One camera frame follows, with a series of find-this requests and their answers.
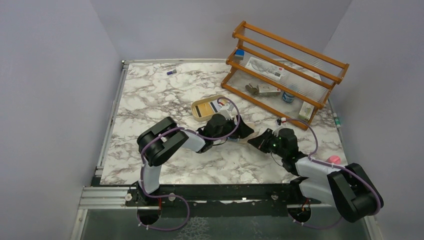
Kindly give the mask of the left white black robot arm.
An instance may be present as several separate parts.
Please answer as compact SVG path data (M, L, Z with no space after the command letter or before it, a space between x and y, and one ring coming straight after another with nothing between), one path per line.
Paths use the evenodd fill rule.
M201 154L218 140L247 141L256 134L252 125L243 121L240 115L227 119L220 113L214 114L205 126L196 131L179 127L166 117L138 136L136 143L142 157L140 190L151 195L160 188L162 165L180 148Z

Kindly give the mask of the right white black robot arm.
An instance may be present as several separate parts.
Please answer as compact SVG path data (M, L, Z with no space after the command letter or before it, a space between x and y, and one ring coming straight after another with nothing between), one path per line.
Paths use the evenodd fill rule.
M282 167L297 176L291 185L300 196L335 207L350 223L375 215L384 206L382 196L361 165L343 166L313 159L299 150L293 129L281 128L274 133L268 128L247 142L263 153L281 158Z

